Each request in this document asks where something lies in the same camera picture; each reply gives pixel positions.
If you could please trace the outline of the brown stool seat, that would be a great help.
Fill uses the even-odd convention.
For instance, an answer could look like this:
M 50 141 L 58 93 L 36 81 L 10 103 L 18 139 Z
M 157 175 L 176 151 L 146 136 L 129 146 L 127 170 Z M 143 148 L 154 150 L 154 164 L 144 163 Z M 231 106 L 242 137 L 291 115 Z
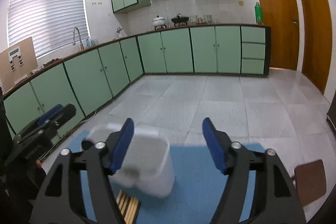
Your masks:
M 295 188 L 303 206 L 309 205 L 326 194 L 326 174 L 321 159 L 298 165 L 294 169 Z

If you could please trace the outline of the blue table mat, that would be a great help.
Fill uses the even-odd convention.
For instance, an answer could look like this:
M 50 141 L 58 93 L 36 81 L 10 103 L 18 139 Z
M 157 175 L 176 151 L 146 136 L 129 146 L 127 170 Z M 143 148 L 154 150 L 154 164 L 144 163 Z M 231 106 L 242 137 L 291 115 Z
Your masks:
M 123 188 L 110 182 L 117 198 L 120 190 L 141 201 L 136 223 L 210 223 L 218 207 L 228 176 L 215 168 L 206 146 L 170 146 L 175 182 L 171 195 L 157 198 L 136 188 Z M 252 207 L 255 171 L 249 172 L 240 221 L 249 217 Z M 85 212 L 96 221 L 86 171 L 81 171 Z

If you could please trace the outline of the white window blinds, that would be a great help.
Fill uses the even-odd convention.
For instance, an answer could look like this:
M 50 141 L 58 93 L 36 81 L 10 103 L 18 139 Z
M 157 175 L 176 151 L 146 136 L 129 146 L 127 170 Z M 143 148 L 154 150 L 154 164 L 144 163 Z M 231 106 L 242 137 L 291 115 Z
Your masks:
M 7 41 L 13 46 L 32 37 L 36 57 L 72 44 L 77 27 L 89 38 L 84 0 L 9 0 Z

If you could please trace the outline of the black glass oven cabinet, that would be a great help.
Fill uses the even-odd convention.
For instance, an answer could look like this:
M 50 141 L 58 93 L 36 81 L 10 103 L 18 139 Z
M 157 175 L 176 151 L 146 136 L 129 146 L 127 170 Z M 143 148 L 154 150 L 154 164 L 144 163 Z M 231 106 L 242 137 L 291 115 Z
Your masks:
M 336 131 L 336 96 L 334 96 L 332 103 L 330 105 L 330 108 L 326 114 L 327 117 L 327 121 L 333 131 L 333 133 L 335 134 Z

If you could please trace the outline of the black chopstick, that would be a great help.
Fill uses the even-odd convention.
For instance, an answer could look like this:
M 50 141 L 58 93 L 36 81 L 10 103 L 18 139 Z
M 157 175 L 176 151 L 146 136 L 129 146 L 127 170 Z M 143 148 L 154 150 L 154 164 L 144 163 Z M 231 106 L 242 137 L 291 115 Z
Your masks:
M 141 201 L 138 200 L 132 224 L 136 224 L 140 207 L 141 207 Z

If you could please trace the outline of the chrome sink faucet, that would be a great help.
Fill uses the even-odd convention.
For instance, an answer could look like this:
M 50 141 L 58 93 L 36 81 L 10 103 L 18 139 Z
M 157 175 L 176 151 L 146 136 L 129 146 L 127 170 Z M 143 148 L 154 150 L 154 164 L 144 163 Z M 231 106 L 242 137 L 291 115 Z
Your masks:
M 79 42 L 80 45 L 80 50 L 83 51 L 84 50 L 84 45 L 81 39 L 81 34 L 80 31 L 77 27 L 75 27 L 73 29 L 73 41 L 72 41 L 72 45 L 75 46 L 76 42 Z

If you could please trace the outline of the cardboard box with labels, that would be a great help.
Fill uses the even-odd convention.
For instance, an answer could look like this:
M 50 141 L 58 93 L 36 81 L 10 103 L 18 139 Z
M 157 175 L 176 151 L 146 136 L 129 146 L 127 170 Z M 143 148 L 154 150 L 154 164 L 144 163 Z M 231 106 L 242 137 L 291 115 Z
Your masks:
M 37 67 L 38 63 L 32 37 L 26 38 L 1 52 L 0 73 L 3 92 L 8 92 Z

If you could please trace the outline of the red orange patterned chopstick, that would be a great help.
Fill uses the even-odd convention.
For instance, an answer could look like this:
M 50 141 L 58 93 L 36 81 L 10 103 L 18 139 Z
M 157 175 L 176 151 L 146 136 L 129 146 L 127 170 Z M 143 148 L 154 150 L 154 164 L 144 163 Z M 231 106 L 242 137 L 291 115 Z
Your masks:
M 134 215 L 135 215 L 137 205 L 138 205 L 138 200 L 135 197 L 132 197 L 129 200 L 129 203 L 125 211 L 124 221 L 126 224 L 131 224 L 132 221 L 134 220 Z

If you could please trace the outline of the green lower kitchen cabinets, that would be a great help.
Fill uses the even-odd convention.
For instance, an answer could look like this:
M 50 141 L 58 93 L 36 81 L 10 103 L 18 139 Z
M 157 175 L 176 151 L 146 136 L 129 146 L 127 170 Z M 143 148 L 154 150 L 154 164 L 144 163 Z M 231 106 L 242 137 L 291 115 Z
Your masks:
M 75 105 L 65 135 L 143 75 L 267 76 L 271 29 L 254 24 L 184 26 L 104 43 L 30 75 L 5 94 L 12 134 L 56 105 Z

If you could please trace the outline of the white twin utensil holder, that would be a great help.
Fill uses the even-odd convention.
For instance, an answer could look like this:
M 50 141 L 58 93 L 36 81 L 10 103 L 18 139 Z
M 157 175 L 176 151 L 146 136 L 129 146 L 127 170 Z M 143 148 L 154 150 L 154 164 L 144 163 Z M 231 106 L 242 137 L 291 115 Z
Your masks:
M 108 176 L 110 182 L 153 197 L 168 197 L 175 182 L 169 141 L 156 130 L 136 128 L 133 123 L 130 131 L 131 140 L 121 168 Z

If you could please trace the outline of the green bottle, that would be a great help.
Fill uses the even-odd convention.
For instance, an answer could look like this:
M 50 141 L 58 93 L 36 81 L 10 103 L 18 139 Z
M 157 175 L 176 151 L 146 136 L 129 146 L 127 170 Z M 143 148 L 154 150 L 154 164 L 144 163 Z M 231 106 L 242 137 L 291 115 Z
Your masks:
M 256 2 L 256 5 L 255 5 L 255 18 L 256 18 L 257 24 L 264 24 L 262 7 L 260 6 L 260 3 L 258 2 Z

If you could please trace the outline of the brown wooden door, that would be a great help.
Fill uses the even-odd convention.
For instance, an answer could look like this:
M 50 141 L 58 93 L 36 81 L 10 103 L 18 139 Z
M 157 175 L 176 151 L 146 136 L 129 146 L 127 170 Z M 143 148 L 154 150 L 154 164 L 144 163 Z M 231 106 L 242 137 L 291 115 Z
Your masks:
M 297 0 L 259 0 L 271 28 L 270 66 L 296 70 L 299 53 Z
M 305 37 L 302 74 L 323 93 L 329 77 L 333 39 L 329 1 L 301 2 Z

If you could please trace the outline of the black wok pan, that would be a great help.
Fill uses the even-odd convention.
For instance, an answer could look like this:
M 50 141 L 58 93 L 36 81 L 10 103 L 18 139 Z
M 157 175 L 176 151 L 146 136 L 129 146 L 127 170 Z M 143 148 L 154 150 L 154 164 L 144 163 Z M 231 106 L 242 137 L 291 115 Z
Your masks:
M 184 16 L 184 15 L 179 13 L 175 17 L 171 18 L 171 21 L 173 22 L 175 27 L 177 27 L 177 26 L 187 26 L 188 21 L 189 21 L 189 17 Z

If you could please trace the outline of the plain bamboo chopstick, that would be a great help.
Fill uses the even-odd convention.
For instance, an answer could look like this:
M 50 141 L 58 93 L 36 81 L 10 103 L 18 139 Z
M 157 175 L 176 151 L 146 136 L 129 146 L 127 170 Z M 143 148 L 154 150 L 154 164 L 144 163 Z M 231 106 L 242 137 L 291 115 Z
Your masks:
M 122 200 L 123 200 L 123 191 L 122 190 L 120 190 L 119 192 L 118 192 L 118 195 L 117 195 L 117 199 L 116 199 L 116 202 L 117 202 L 117 205 L 118 205 L 118 208 L 119 208 L 119 210 L 121 210 L 121 207 L 122 207 Z
M 121 210 L 120 210 L 123 217 L 125 217 L 125 215 L 126 215 L 126 211 L 127 211 L 128 206 L 129 206 L 129 202 L 130 202 L 130 197 L 126 193 L 123 192 L 123 200 L 122 200 L 122 203 L 121 203 L 122 207 L 121 207 Z

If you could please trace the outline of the white cooking pot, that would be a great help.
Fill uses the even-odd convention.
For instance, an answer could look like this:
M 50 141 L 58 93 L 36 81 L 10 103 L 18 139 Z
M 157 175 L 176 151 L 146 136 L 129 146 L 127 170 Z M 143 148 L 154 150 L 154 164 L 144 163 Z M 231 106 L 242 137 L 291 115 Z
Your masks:
M 167 28 L 167 25 L 166 25 L 166 20 L 165 18 L 157 15 L 153 20 L 152 20 L 152 23 L 153 23 L 153 27 L 155 30 L 160 30 L 160 29 L 165 29 Z

